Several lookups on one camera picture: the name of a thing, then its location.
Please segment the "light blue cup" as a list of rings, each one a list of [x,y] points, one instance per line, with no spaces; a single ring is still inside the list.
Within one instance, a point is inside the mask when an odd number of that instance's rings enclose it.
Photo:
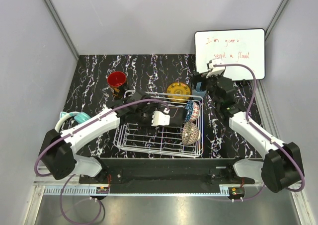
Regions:
[[[205,96],[205,94],[206,94],[206,91],[205,90],[201,90],[201,84],[202,84],[202,82],[198,82],[198,83],[196,83],[196,86],[194,86],[193,88],[192,88],[192,95],[194,96],[194,97],[204,97]]]

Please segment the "yellow patterned bowl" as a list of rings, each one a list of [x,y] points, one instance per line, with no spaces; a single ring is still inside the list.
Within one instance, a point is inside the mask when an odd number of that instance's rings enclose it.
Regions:
[[[166,94],[170,101],[183,103],[190,99],[191,89],[183,82],[173,82],[167,87]]]

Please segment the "blue patterned bowl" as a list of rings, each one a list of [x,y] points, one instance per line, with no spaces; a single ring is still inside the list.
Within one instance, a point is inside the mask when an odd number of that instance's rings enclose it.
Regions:
[[[189,100],[186,105],[185,109],[187,110],[186,116],[185,116],[185,122],[194,122],[197,120],[200,114],[200,107],[199,105],[193,101]]]

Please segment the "white wire dish rack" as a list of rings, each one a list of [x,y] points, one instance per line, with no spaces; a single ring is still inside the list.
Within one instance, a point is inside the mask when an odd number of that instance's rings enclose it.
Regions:
[[[170,107],[185,107],[189,100],[195,101],[203,109],[203,98],[190,96],[190,99],[183,103],[172,102],[166,93],[147,93],[152,98],[165,101]],[[203,119],[198,117],[193,122],[200,131],[200,139],[192,145],[182,143],[182,127],[172,128],[164,126],[142,127],[135,122],[129,122],[116,129],[113,140],[114,145],[125,151],[133,151],[147,154],[159,154],[162,156],[197,158],[203,154]]]

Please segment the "red and black mug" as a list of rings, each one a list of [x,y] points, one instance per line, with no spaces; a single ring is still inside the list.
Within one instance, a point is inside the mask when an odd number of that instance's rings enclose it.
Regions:
[[[123,97],[125,92],[129,89],[127,76],[124,72],[116,71],[111,73],[107,78],[107,82],[113,95],[116,97]]]

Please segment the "brown patterned bowl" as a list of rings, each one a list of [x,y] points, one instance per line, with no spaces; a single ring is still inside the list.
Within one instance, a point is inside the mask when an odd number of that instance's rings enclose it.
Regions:
[[[200,131],[193,122],[186,122],[182,129],[182,143],[192,145],[200,139]]]

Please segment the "black floral square plate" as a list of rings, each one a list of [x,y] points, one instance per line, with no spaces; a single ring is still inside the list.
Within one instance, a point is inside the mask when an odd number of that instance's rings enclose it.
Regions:
[[[168,115],[170,116],[169,123],[165,123],[164,127],[182,127],[187,115],[187,109],[184,107],[170,107]]]

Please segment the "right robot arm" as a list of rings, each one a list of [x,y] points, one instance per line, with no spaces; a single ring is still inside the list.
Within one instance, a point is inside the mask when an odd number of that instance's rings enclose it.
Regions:
[[[240,159],[226,170],[226,179],[238,183],[242,178],[262,182],[277,193],[301,182],[298,192],[305,186],[305,173],[300,148],[285,143],[255,123],[248,111],[234,100],[235,88],[231,79],[207,73],[194,73],[191,78],[194,90],[207,92],[214,103],[214,112],[224,125],[241,135],[261,155],[262,161]]]

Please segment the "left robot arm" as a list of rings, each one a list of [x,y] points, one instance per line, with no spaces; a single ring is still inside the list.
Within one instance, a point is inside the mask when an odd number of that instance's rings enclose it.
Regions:
[[[78,151],[97,137],[132,119],[150,126],[168,125],[168,113],[169,106],[166,102],[152,98],[145,92],[135,91],[129,97],[115,100],[110,107],[70,129],[49,130],[34,171],[37,176],[42,176],[38,171],[38,164],[43,162],[49,175],[55,180],[70,175],[85,175],[96,183],[102,183],[108,176],[107,166],[97,157],[78,155]]]

